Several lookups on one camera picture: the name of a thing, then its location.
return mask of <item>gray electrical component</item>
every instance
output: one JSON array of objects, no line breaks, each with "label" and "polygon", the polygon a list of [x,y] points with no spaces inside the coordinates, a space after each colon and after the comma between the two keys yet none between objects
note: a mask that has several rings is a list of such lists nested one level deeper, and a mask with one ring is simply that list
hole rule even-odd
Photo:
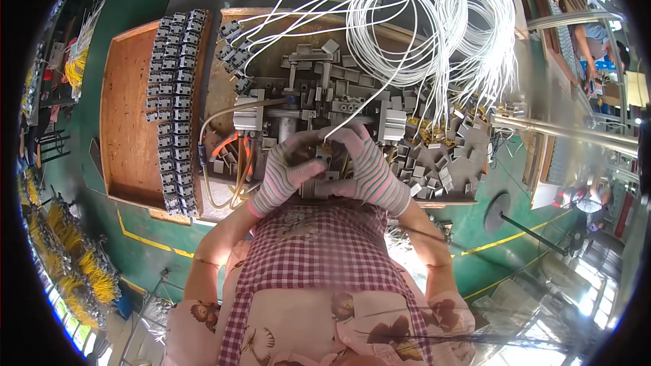
[{"label": "gray electrical component", "polygon": [[164,82],[158,85],[160,95],[171,95],[174,86],[169,82]]},{"label": "gray electrical component", "polygon": [[156,30],[156,38],[167,37],[169,34],[169,27],[159,27]]},{"label": "gray electrical component", "polygon": [[188,25],[185,27],[189,32],[200,33],[203,30],[203,24],[198,20],[190,20]]},{"label": "gray electrical component", "polygon": [[172,136],[165,134],[158,136],[158,147],[167,147],[172,144]]},{"label": "gray electrical component", "polygon": [[172,160],[164,160],[159,163],[161,171],[171,171],[174,168],[174,162]]},{"label": "gray electrical component", "polygon": [[174,110],[174,120],[175,121],[189,121],[190,120],[190,109],[175,109]]},{"label": "gray electrical component", "polygon": [[165,57],[163,63],[161,64],[163,69],[175,69],[176,68],[176,59],[174,57]]},{"label": "gray electrical component", "polygon": [[190,149],[188,147],[183,149],[174,149],[174,158],[175,160],[189,160]]},{"label": "gray electrical component", "polygon": [[152,51],[152,61],[162,61],[165,57],[165,50]]},{"label": "gray electrical component", "polygon": [[176,183],[180,185],[186,185],[192,183],[192,174],[176,174]]},{"label": "gray electrical component", "polygon": [[170,70],[162,70],[159,76],[160,82],[172,82],[174,80],[174,73]]},{"label": "gray electrical component", "polygon": [[181,42],[180,34],[170,34],[167,36],[167,45],[177,45]]},{"label": "gray electrical component", "polygon": [[175,23],[185,23],[188,21],[188,15],[186,13],[174,13],[173,20]]},{"label": "gray electrical component", "polygon": [[165,193],[165,194],[169,194],[169,193],[174,192],[175,190],[176,190],[176,189],[175,189],[175,185],[174,185],[174,183],[163,184],[163,193]]},{"label": "gray electrical component", "polygon": [[169,160],[172,158],[172,149],[158,149],[158,161]]},{"label": "gray electrical component", "polygon": [[174,122],[175,134],[188,134],[190,133],[190,124],[182,122]]},{"label": "gray electrical component", "polygon": [[175,170],[177,173],[189,173],[190,170],[192,169],[192,165],[190,164],[189,161],[177,161]]},{"label": "gray electrical component", "polygon": [[195,198],[194,194],[181,198],[181,205],[183,205],[184,208],[188,208],[196,204],[197,204],[197,199]]},{"label": "gray electrical component", "polygon": [[177,95],[192,95],[192,85],[177,82],[174,85],[174,93]]},{"label": "gray electrical component", "polygon": [[147,96],[156,96],[159,93],[159,87],[158,85],[155,86],[148,86],[147,87]]},{"label": "gray electrical component", "polygon": [[176,71],[175,79],[181,82],[192,82],[195,79],[195,74],[191,70],[179,69]]},{"label": "gray electrical component", "polygon": [[163,181],[164,184],[174,183],[174,173],[172,171],[161,173],[161,181]]},{"label": "gray electrical component", "polygon": [[169,109],[158,110],[158,120],[169,120],[172,118],[172,111]]},{"label": "gray electrical component", "polygon": [[158,107],[158,98],[147,98],[144,100],[144,107],[147,109],[153,109]]},{"label": "gray electrical component", "polygon": [[189,108],[190,107],[190,97],[186,96],[175,96],[174,97],[174,107],[175,108]]},{"label": "gray electrical component", "polygon": [[183,32],[183,23],[174,23],[170,26],[169,32],[172,34],[181,34]]},{"label": "gray electrical component", "polygon": [[153,122],[155,120],[158,120],[158,111],[150,111],[147,112],[147,115],[145,115],[147,122]]},{"label": "gray electrical component", "polygon": [[176,57],[178,56],[178,45],[170,44],[165,47],[165,56]]},{"label": "gray electrical component", "polygon": [[178,59],[179,68],[194,68],[197,65],[197,60],[191,56],[183,56]]},{"label": "gray electrical component", "polygon": [[174,146],[175,147],[187,147],[190,145],[190,136],[187,134],[175,134],[174,135]]},{"label": "gray electrical component", "polygon": [[158,107],[159,108],[169,108],[170,106],[172,106],[172,98],[171,97],[163,97],[163,96],[158,97]]},{"label": "gray electrical component", "polygon": [[178,195],[182,197],[187,197],[195,193],[195,188],[192,186],[192,183],[186,185],[177,184],[176,190],[178,191]]},{"label": "gray electrical component", "polygon": [[165,48],[167,40],[164,38],[159,38],[154,40],[154,50],[162,50]]},{"label": "gray electrical component", "polygon": [[183,35],[183,43],[198,44],[201,37],[195,32],[185,32]]},{"label": "gray electrical component", "polygon": [[158,135],[169,134],[171,131],[172,125],[169,122],[158,125]]},{"label": "gray electrical component", "polygon": [[193,44],[183,44],[181,46],[181,53],[180,55],[182,56],[196,56],[197,55],[197,46]]}]

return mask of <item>wooden tray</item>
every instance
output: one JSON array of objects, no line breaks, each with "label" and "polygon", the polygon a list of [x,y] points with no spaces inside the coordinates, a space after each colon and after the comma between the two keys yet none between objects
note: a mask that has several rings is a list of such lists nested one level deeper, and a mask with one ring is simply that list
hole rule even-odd
[{"label": "wooden tray", "polygon": [[[199,187],[199,88],[211,23],[212,14],[207,12],[193,84],[190,149],[195,190]],[[100,149],[104,184],[109,198],[144,208],[165,210],[158,166],[157,125],[146,122],[144,107],[158,24],[158,20],[143,24],[113,37],[111,41],[100,103]],[[201,193],[195,192],[195,197],[201,215]]]}]

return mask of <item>stainless steel bar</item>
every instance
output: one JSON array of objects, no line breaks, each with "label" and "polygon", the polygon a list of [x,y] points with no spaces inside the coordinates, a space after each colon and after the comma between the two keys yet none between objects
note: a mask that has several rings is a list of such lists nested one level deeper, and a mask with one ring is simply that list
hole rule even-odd
[{"label": "stainless steel bar", "polygon": [[624,20],[620,15],[616,15],[605,10],[579,10],[576,12],[561,13],[559,15],[545,16],[539,19],[530,20],[527,22],[529,30],[540,28],[552,28],[558,26],[567,26],[569,24],[582,24],[602,19],[608,20]]}]

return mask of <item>black round base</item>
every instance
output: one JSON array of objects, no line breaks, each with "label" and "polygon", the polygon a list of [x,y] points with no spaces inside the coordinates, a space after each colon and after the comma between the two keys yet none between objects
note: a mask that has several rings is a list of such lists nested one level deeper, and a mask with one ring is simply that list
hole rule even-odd
[{"label": "black round base", "polygon": [[499,194],[488,205],[486,215],[484,215],[484,230],[493,233],[499,230],[504,224],[501,214],[507,215],[511,207],[511,197],[506,192]]}]

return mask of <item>gloved hand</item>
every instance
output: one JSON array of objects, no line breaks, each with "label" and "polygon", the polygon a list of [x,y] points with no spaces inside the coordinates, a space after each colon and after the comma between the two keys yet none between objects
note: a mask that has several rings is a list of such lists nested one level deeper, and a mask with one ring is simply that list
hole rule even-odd
[{"label": "gloved hand", "polygon": [[[323,139],[332,129],[334,126],[321,129],[319,138]],[[370,202],[385,208],[394,216],[399,216],[405,211],[411,199],[410,189],[393,175],[364,125],[351,122],[331,134],[328,140],[346,146],[355,171],[353,178],[330,181],[329,184],[322,184],[321,189],[326,189],[336,196]]]},{"label": "gloved hand", "polygon": [[317,159],[295,167],[289,167],[287,164],[288,157],[298,147],[318,142],[318,132],[308,130],[290,136],[269,151],[260,191],[247,201],[247,206],[254,215],[263,218],[287,201],[305,180],[328,168],[326,162]]}]

